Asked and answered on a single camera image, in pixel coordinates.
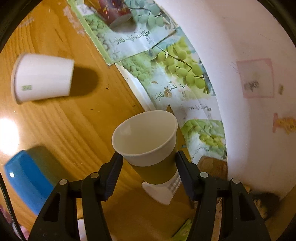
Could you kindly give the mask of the paper cup with brown sleeve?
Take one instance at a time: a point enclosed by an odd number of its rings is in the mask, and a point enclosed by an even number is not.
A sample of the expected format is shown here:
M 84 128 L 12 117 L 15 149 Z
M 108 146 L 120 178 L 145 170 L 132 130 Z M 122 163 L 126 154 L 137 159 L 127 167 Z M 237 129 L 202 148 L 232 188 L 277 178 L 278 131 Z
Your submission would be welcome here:
M 178 121 L 165 110 L 137 114 L 113 132 L 112 145 L 149 184 L 171 180 L 176 171 L 175 146 Z

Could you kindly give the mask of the translucent white plastic cup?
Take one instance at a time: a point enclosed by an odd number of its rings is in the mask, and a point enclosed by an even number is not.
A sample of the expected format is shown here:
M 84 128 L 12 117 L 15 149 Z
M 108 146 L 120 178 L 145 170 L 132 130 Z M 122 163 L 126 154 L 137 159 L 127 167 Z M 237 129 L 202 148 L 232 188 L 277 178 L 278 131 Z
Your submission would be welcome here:
M 80 240 L 81 241 L 87 241 L 84 219 L 79 219 L 78 220 L 78 230 L 79 230 Z

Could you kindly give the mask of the blue plastic cup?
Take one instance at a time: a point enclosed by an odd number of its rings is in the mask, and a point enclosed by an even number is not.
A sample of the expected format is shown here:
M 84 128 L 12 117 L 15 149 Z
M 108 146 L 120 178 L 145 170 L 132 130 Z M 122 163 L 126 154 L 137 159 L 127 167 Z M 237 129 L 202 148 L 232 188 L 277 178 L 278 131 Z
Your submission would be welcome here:
M 32 157 L 21 150 L 4 165 L 10 185 L 26 206 L 38 215 L 54 189 Z

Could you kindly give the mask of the checkered paper cup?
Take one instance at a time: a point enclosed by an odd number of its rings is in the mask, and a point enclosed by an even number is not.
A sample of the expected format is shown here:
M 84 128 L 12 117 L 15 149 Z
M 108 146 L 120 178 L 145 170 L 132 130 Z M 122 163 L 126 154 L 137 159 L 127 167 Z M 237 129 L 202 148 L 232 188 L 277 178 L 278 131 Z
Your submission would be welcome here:
M 163 205 L 169 205 L 181 183 L 182 180 L 177 171 L 173 178 L 166 183 L 153 185 L 143 182 L 142 188 L 153 200 Z

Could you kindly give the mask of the plain white paper cup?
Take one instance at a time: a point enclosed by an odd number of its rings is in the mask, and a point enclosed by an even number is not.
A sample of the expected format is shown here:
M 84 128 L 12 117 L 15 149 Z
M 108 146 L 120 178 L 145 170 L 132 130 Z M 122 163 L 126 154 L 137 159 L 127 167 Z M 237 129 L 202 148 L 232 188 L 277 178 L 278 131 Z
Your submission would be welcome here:
M 11 73 L 11 94 L 17 104 L 70 94 L 74 60 L 23 53 Z

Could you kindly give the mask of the dark red printed cup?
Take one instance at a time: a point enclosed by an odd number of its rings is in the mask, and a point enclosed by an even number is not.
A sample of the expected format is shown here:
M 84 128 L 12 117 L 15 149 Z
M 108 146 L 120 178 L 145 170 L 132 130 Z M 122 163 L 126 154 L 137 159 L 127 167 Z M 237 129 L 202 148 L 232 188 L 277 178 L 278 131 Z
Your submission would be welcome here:
M 84 4 L 110 28 L 115 28 L 132 18 L 132 13 L 122 0 L 84 0 Z

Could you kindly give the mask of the green wet wipes pack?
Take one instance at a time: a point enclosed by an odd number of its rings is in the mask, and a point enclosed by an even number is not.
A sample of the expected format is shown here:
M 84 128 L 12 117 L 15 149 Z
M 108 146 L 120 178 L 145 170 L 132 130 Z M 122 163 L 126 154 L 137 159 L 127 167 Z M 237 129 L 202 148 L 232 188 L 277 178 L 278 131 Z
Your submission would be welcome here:
M 186 220 L 170 240 L 186 241 L 192 226 L 192 222 L 193 221 L 191 219 Z

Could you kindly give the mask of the green grape poster sheet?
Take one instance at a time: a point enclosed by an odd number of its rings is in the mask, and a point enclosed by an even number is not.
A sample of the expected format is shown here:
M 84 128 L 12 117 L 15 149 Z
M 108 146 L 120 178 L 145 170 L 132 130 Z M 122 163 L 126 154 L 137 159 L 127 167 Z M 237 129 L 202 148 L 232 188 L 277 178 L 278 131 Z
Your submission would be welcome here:
M 197 51 L 154 1 L 125 4 L 131 19 L 111 29 L 86 1 L 69 1 L 107 65 L 119 68 L 142 106 L 173 110 L 192 161 L 226 161 L 216 94 Z

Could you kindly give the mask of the yellow toy wall sticker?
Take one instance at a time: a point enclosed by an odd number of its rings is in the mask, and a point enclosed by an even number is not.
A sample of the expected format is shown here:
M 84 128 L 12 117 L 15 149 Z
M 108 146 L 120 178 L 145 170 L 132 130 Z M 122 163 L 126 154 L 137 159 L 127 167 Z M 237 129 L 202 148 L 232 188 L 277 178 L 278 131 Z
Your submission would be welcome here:
M 295 118 L 279 118 L 277 113 L 273 114 L 273 133 L 276 132 L 277 128 L 282 128 L 289 135 L 295 133 L 296 120 Z

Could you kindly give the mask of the pink paper on wall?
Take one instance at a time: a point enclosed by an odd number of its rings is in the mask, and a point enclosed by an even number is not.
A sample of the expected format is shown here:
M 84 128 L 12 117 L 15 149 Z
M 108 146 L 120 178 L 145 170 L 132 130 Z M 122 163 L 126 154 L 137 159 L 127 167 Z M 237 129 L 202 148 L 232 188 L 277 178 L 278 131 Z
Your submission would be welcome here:
M 274 98 L 273 63 L 269 58 L 237 61 L 244 98 Z

